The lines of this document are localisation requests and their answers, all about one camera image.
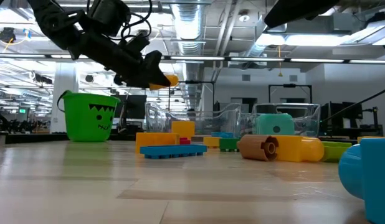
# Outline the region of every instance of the air vent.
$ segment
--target air vent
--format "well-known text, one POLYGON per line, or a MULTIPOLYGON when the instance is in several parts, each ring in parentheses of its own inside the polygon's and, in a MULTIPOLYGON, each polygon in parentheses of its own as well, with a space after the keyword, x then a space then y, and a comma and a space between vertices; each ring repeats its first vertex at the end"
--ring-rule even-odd
POLYGON ((242 75, 242 81, 249 82, 250 81, 250 75, 242 75))
POLYGON ((298 81, 298 75, 290 75, 290 82, 297 82, 298 81))

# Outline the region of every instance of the blue plastic toy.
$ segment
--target blue plastic toy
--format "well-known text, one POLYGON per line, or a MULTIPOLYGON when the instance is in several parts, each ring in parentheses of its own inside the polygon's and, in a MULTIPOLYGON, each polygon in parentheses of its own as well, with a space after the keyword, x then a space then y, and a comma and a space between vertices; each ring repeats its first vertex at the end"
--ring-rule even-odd
POLYGON ((256 118, 254 131, 265 135, 295 135, 295 125, 289 114, 262 114, 256 118))
POLYGON ((140 148, 140 153, 147 159, 203 156, 204 152, 207 152, 207 147, 201 145, 145 146, 140 148))
POLYGON ((385 224, 385 139, 363 139, 341 157, 340 180, 364 200, 367 220, 385 224))
POLYGON ((234 138, 234 134, 233 133, 212 133, 212 137, 234 138))

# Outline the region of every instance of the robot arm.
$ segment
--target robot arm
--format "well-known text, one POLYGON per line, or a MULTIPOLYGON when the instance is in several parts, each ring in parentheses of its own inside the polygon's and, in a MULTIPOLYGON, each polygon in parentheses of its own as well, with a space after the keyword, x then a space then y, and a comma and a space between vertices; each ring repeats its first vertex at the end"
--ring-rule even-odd
POLYGON ((140 53, 150 42, 145 30, 129 42, 116 44, 108 36, 116 36, 122 24, 128 24, 131 12, 121 0, 94 0, 86 14, 83 10, 65 12, 54 0, 28 0, 42 32, 72 59, 81 54, 116 72, 114 82, 149 88, 150 84, 170 86, 159 69, 161 52, 155 50, 145 58, 140 53))

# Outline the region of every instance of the bucket handle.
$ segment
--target bucket handle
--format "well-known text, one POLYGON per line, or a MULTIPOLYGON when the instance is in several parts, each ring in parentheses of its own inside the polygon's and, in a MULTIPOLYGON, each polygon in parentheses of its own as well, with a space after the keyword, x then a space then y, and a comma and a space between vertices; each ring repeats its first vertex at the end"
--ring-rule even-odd
POLYGON ((68 93, 71 93, 71 91, 70 91, 70 90, 65 90, 65 91, 60 95, 60 97, 59 97, 58 100, 57 100, 57 108, 58 108, 58 110, 60 110, 60 111, 63 112, 63 113, 65 113, 65 110, 61 109, 60 106, 59 106, 59 104, 60 104, 60 100, 61 100, 66 94, 68 94, 68 93))

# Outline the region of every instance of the green lego brick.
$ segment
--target green lego brick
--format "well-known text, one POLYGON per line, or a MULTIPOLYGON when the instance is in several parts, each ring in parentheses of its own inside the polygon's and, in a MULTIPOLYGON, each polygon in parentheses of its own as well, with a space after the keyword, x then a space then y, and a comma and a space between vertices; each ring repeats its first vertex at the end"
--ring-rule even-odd
POLYGON ((221 152, 234 152, 235 150, 238 150, 237 142, 240 141, 240 139, 220 139, 220 151, 221 152))
POLYGON ((352 146, 351 143, 346 142, 323 142, 324 156, 323 162, 339 162, 342 154, 352 146))

